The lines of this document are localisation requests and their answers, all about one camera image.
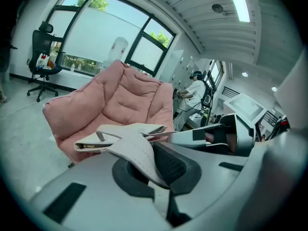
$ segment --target armchair cushion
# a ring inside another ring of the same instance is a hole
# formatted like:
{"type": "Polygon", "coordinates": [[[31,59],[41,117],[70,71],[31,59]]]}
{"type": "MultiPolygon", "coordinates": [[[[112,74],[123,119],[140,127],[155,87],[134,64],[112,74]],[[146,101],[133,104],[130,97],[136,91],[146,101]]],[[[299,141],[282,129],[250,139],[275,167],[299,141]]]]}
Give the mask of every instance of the armchair cushion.
{"type": "Polygon", "coordinates": [[[173,131],[171,84],[114,61],[82,88],[50,100],[43,113],[59,148],[74,163],[93,155],[74,150],[74,142],[101,124],[152,123],[173,131]]]}

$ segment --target gray floor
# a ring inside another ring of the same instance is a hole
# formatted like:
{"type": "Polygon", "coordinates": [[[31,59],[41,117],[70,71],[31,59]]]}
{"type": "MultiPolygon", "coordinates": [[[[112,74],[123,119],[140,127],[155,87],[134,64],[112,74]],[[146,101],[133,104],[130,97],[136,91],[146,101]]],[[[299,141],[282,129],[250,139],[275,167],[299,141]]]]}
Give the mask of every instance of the gray floor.
{"type": "MultiPolygon", "coordinates": [[[[50,127],[42,113],[44,104],[54,97],[39,91],[27,97],[27,90],[38,84],[12,78],[3,83],[8,97],[0,104],[0,160],[3,173],[14,191],[29,200],[46,183],[67,170],[69,159],[57,148],[50,127]]],[[[59,96],[69,92],[58,90],[59,96]]]]}

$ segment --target black office chair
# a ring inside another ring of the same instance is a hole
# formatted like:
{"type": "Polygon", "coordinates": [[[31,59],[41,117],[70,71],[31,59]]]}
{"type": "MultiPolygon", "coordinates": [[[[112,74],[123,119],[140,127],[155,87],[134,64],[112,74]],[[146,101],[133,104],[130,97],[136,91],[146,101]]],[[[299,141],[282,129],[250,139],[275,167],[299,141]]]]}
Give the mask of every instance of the black office chair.
{"type": "Polygon", "coordinates": [[[62,68],[57,65],[57,69],[37,69],[36,64],[37,60],[39,58],[39,55],[41,53],[49,56],[50,55],[50,47],[52,42],[54,41],[54,36],[50,35],[49,33],[53,32],[53,26],[48,24],[47,22],[42,22],[38,30],[35,30],[32,35],[32,59],[29,63],[29,68],[32,73],[32,79],[34,79],[35,75],[40,75],[40,78],[43,78],[43,83],[41,83],[38,87],[35,87],[33,89],[30,89],[27,92],[27,96],[30,96],[31,91],[40,90],[37,98],[37,102],[39,102],[39,97],[45,90],[50,90],[55,93],[55,96],[58,96],[58,92],[51,86],[48,85],[48,83],[45,82],[46,80],[49,80],[49,75],[55,75],[59,73],[62,68]]]}

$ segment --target ceiling light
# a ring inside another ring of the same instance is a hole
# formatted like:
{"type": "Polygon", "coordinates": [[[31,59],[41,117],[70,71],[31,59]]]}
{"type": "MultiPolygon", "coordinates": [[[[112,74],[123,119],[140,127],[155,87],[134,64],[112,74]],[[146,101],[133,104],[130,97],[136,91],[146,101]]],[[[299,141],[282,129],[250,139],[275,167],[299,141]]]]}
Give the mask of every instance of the ceiling light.
{"type": "Polygon", "coordinates": [[[233,0],[240,21],[250,22],[246,0],[233,0]]]}

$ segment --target dark slot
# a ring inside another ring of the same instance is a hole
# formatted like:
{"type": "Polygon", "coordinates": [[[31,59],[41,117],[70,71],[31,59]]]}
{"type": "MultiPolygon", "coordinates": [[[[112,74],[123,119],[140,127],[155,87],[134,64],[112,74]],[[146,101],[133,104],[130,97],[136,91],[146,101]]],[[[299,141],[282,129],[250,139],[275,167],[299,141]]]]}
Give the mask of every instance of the dark slot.
{"type": "Polygon", "coordinates": [[[174,194],[172,192],[170,192],[169,194],[169,205],[166,219],[173,227],[177,227],[191,220],[191,218],[187,214],[181,213],[179,211],[177,203],[174,199],[174,194]]]}
{"type": "Polygon", "coordinates": [[[204,129],[193,130],[192,132],[193,141],[204,141],[205,140],[205,131],[204,129]]]}
{"type": "Polygon", "coordinates": [[[112,167],[112,176],[117,185],[130,196],[154,200],[154,189],[148,186],[149,180],[129,161],[119,158],[112,167]]]}
{"type": "Polygon", "coordinates": [[[236,170],[236,171],[242,171],[242,169],[244,167],[242,165],[231,164],[231,163],[226,163],[226,162],[220,163],[219,166],[225,167],[225,168],[228,168],[228,169],[232,169],[232,170],[236,170]]]}
{"type": "Polygon", "coordinates": [[[71,183],[44,211],[44,214],[57,223],[61,223],[86,186],[71,183]]]}

